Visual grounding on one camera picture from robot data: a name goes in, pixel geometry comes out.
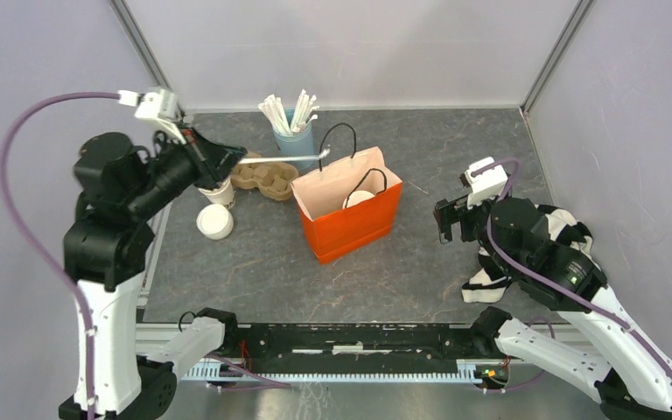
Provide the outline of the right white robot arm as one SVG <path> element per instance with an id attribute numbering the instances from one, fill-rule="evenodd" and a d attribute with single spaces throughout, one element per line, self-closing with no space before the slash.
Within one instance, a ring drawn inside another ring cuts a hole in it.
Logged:
<path id="1" fill-rule="evenodd" d="M 593 261 L 588 228 L 561 208 L 528 199 L 442 199 L 433 210 L 442 240 L 459 225 L 480 246 L 481 270 L 465 291 L 518 284 L 533 300 L 575 326 L 587 353 L 540 336 L 510 313 L 488 306 L 473 324 L 472 350 L 529 362 L 588 395 L 610 419 L 672 419 L 672 360 L 640 329 Z"/>

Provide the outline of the orange paper bag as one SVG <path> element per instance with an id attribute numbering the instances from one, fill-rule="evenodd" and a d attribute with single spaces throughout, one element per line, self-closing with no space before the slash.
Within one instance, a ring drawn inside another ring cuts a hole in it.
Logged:
<path id="1" fill-rule="evenodd" d="M 382 150 L 372 147 L 357 150 L 355 128 L 334 124 L 324 134 L 319 149 L 338 127 L 352 131 L 352 152 L 291 182 L 304 236 L 319 263 L 326 264 L 390 233 L 403 181 L 387 167 Z M 347 209 L 344 199 L 358 190 L 375 197 Z"/>

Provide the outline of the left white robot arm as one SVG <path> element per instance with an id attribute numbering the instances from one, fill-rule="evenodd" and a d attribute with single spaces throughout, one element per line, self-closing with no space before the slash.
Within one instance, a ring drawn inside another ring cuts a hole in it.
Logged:
<path id="1" fill-rule="evenodd" d="M 218 186 L 246 156 L 196 129 L 183 142 L 157 131 L 156 152 L 121 132 L 86 141 L 73 174 L 81 186 L 63 239 L 64 269 L 80 291 L 80 378 L 59 406 L 62 419 L 157 419 L 198 361 L 240 345 L 236 316 L 205 308 L 160 349 L 140 354 L 136 308 L 154 241 L 151 219 L 190 186 Z"/>

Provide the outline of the single white straw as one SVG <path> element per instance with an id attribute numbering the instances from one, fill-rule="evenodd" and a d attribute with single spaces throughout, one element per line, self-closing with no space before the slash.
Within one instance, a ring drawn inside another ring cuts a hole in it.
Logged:
<path id="1" fill-rule="evenodd" d="M 239 161 L 240 165 L 264 164 L 274 162 L 307 162 L 316 161 L 326 158 L 331 152 L 330 148 L 326 148 L 317 155 L 305 156 L 288 156 L 288 157 L 245 157 Z"/>

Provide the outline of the white plastic cup lid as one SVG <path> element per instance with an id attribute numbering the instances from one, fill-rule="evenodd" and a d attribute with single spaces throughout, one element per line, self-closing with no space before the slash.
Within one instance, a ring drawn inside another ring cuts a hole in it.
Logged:
<path id="1" fill-rule="evenodd" d="M 361 202 L 371 200 L 375 197 L 375 194 L 370 191 L 358 190 L 350 193 L 343 201 L 342 208 L 347 209 L 349 207 L 354 207 Z"/>

